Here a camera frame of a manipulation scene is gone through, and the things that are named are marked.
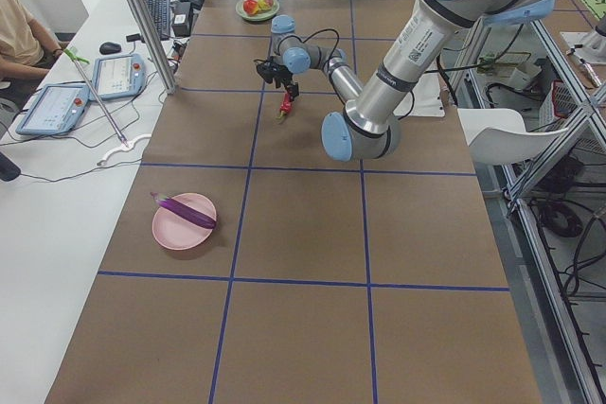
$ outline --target blue joint cover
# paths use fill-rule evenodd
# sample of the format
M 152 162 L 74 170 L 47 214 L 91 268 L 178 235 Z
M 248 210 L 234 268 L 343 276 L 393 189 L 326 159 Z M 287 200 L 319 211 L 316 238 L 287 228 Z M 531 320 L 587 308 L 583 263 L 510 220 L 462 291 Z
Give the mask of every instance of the blue joint cover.
M 330 113 L 322 122 L 322 145 L 333 160 L 349 161 L 353 148 L 348 124 L 342 114 Z
M 294 75 L 305 73 L 312 65 L 312 58 L 307 51 L 301 47 L 291 47 L 282 54 L 282 61 L 288 71 Z
M 280 14 L 272 20 L 272 33 L 283 34 L 294 32 L 294 19 L 286 14 Z
M 556 0 L 540 0 L 533 4 L 524 5 L 518 9 L 510 9 L 499 14 L 484 17 L 485 26 L 523 24 L 547 16 L 556 6 Z

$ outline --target robotic arm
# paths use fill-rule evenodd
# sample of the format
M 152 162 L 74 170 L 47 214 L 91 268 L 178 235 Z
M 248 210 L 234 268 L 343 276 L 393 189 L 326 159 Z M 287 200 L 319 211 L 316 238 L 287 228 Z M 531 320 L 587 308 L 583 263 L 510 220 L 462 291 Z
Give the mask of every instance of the robotic arm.
M 285 85 L 293 84 L 289 74 L 320 69 L 345 103 L 342 113 L 327 115 L 322 125 L 322 143 L 331 158 L 380 158 L 396 149 L 401 135 L 394 109 L 456 31 L 473 26 L 480 18 L 486 25 L 527 23 L 548 15 L 555 5 L 555 0 L 417 1 L 412 18 L 366 85 L 340 50 L 304 43 L 294 35 L 294 21 L 288 16 L 272 22 L 276 55 L 265 65 L 286 68 Z M 258 71 L 267 82 L 272 81 L 269 73 L 263 74 L 259 67 Z

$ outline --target person's arm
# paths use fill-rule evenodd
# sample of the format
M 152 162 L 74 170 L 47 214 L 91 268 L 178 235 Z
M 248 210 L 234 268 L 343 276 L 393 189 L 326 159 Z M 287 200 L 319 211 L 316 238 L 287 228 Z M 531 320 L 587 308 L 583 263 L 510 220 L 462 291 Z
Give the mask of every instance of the person's arm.
M 40 24 L 35 18 L 27 24 L 29 25 L 29 28 L 31 28 L 31 33 L 34 38 L 38 40 L 46 52 L 51 53 L 55 59 L 59 58 L 63 53 L 62 46 L 59 45 L 57 39 L 50 34 L 46 27 Z
M 0 79 L 42 79 L 48 74 L 45 68 L 36 68 L 34 66 L 22 65 L 21 63 L 13 63 L 0 57 Z

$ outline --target white table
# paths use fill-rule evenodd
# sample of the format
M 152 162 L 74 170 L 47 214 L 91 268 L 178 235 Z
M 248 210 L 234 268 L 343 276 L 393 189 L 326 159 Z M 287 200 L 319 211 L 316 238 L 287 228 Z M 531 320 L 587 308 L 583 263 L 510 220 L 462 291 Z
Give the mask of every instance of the white table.
M 106 41 L 121 43 L 123 52 L 130 52 L 133 44 L 125 37 L 133 33 L 138 27 L 126 0 L 101 0 L 72 45 L 93 62 Z M 163 45 L 168 50 L 171 42 Z M 138 42 L 135 52 L 152 73 L 147 47 Z M 62 56 L 44 83 L 80 79 L 73 63 Z M 152 132 L 163 91 L 156 77 L 136 100 L 141 119 L 124 131 L 128 139 Z M 112 111 L 122 104 L 115 101 L 108 107 Z M 100 108 L 89 106 L 80 123 L 97 117 L 102 117 Z M 20 118 L 9 130 L 15 137 Z M 123 127 L 136 119 L 136 112 L 126 106 L 114 118 Z M 71 139 L 48 139 L 0 150 L 24 174 L 59 179 L 95 168 L 106 151 L 119 145 L 105 117 L 73 135 L 90 145 L 112 138 L 94 149 Z M 2 143 L 8 142 L 14 141 L 5 134 Z M 128 153 L 113 155 L 107 166 L 139 159 L 146 145 L 142 141 Z M 0 402 L 45 401 L 137 169 L 138 164 L 107 168 L 54 184 L 25 176 L 0 182 Z

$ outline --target label on robot arm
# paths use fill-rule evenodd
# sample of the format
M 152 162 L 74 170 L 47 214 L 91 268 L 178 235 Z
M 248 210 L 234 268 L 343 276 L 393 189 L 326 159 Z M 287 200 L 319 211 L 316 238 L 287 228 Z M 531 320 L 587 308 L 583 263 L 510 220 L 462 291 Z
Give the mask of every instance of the label on robot arm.
M 413 17 L 398 37 L 402 56 L 416 66 L 424 66 L 434 49 L 440 46 L 444 34 L 419 17 Z

